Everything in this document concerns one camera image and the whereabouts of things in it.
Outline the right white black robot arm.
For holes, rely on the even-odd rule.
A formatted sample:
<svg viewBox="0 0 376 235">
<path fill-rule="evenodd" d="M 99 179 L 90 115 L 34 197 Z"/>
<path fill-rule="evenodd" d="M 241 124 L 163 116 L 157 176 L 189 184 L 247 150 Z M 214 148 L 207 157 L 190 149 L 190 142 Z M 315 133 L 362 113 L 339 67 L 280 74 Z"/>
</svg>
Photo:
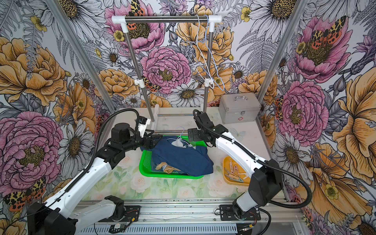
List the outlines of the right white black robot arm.
<svg viewBox="0 0 376 235">
<path fill-rule="evenodd" d="M 197 128 L 188 130 L 190 142 L 204 141 L 216 147 L 237 164 L 250 178 L 248 191 L 233 202 L 233 211 L 237 219 L 242 219 L 251 210 L 265 206 L 283 189 L 282 173 L 278 163 L 266 160 L 238 142 L 222 124 L 214 125 L 205 112 L 193 111 Z"/>
</svg>

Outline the dark navy t-shirt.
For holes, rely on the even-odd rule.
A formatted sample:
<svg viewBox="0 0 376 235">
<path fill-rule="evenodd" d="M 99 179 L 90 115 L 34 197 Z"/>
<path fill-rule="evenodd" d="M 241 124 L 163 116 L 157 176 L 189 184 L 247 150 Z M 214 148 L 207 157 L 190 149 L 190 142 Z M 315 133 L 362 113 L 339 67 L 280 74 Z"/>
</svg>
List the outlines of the dark navy t-shirt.
<svg viewBox="0 0 376 235">
<path fill-rule="evenodd" d="M 213 161 L 208 156 L 207 147 L 192 144 L 195 148 L 179 148 L 171 145 L 166 140 L 168 138 L 176 137 L 177 136 L 163 136 L 163 138 L 159 141 L 156 147 L 150 150 L 152 170 L 156 171 L 156 165 L 160 164 L 161 162 L 166 162 L 170 166 L 181 170 L 182 173 L 180 175 L 199 177 L 203 175 L 212 174 Z"/>
</svg>

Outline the white clothespin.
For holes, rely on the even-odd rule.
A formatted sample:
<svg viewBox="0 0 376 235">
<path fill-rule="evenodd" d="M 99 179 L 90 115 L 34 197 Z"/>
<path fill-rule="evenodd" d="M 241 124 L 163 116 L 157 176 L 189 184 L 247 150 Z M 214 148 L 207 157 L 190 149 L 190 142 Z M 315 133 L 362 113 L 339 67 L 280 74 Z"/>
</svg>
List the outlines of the white clothespin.
<svg viewBox="0 0 376 235">
<path fill-rule="evenodd" d="M 238 173 L 239 178 L 246 179 L 248 177 L 247 173 Z"/>
</svg>

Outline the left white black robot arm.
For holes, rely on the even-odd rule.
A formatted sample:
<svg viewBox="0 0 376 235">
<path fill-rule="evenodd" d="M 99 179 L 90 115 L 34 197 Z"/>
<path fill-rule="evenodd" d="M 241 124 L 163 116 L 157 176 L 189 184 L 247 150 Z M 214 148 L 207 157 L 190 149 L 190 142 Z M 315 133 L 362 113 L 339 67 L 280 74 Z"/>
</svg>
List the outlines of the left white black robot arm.
<svg viewBox="0 0 376 235">
<path fill-rule="evenodd" d="M 127 123 L 116 124 L 111 130 L 111 137 L 95 154 L 92 164 L 43 204 L 34 203 L 29 207 L 28 233 L 74 235 L 103 219 L 124 219 L 124 201 L 116 196 L 107 196 L 99 203 L 77 212 L 74 209 L 90 189 L 125 158 L 126 152 L 138 148 L 152 149 L 162 137 L 148 130 L 144 124 L 136 129 L 132 129 Z"/>
</svg>

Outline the tan t-shirt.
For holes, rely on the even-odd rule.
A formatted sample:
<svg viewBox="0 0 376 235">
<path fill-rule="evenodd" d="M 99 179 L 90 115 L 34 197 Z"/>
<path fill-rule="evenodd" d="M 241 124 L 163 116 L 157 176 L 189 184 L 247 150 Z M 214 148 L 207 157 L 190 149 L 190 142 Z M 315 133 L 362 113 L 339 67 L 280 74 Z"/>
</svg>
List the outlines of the tan t-shirt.
<svg viewBox="0 0 376 235">
<path fill-rule="evenodd" d="M 175 167 L 172 167 L 170 166 L 168 163 L 166 162 L 161 162 L 160 164 L 156 165 L 155 166 L 155 170 L 156 171 L 162 171 L 164 173 L 167 173 L 167 174 L 172 174 L 172 173 L 179 173 L 181 174 L 182 171 L 175 168 Z"/>
</svg>

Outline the teal clothespin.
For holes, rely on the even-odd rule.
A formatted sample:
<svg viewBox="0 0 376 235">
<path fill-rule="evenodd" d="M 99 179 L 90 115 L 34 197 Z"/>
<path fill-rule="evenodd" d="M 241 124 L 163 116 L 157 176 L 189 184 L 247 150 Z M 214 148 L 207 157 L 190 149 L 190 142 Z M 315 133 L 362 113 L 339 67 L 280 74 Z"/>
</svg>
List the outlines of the teal clothespin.
<svg viewBox="0 0 376 235">
<path fill-rule="evenodd" d="M 232 177 L 231 176 L 229 179 L 232 180 L 232 181 L 238 182 L 238 183 L 244 183 L 243 179 L 241 179 L 240 177 Z"/>
</svg>

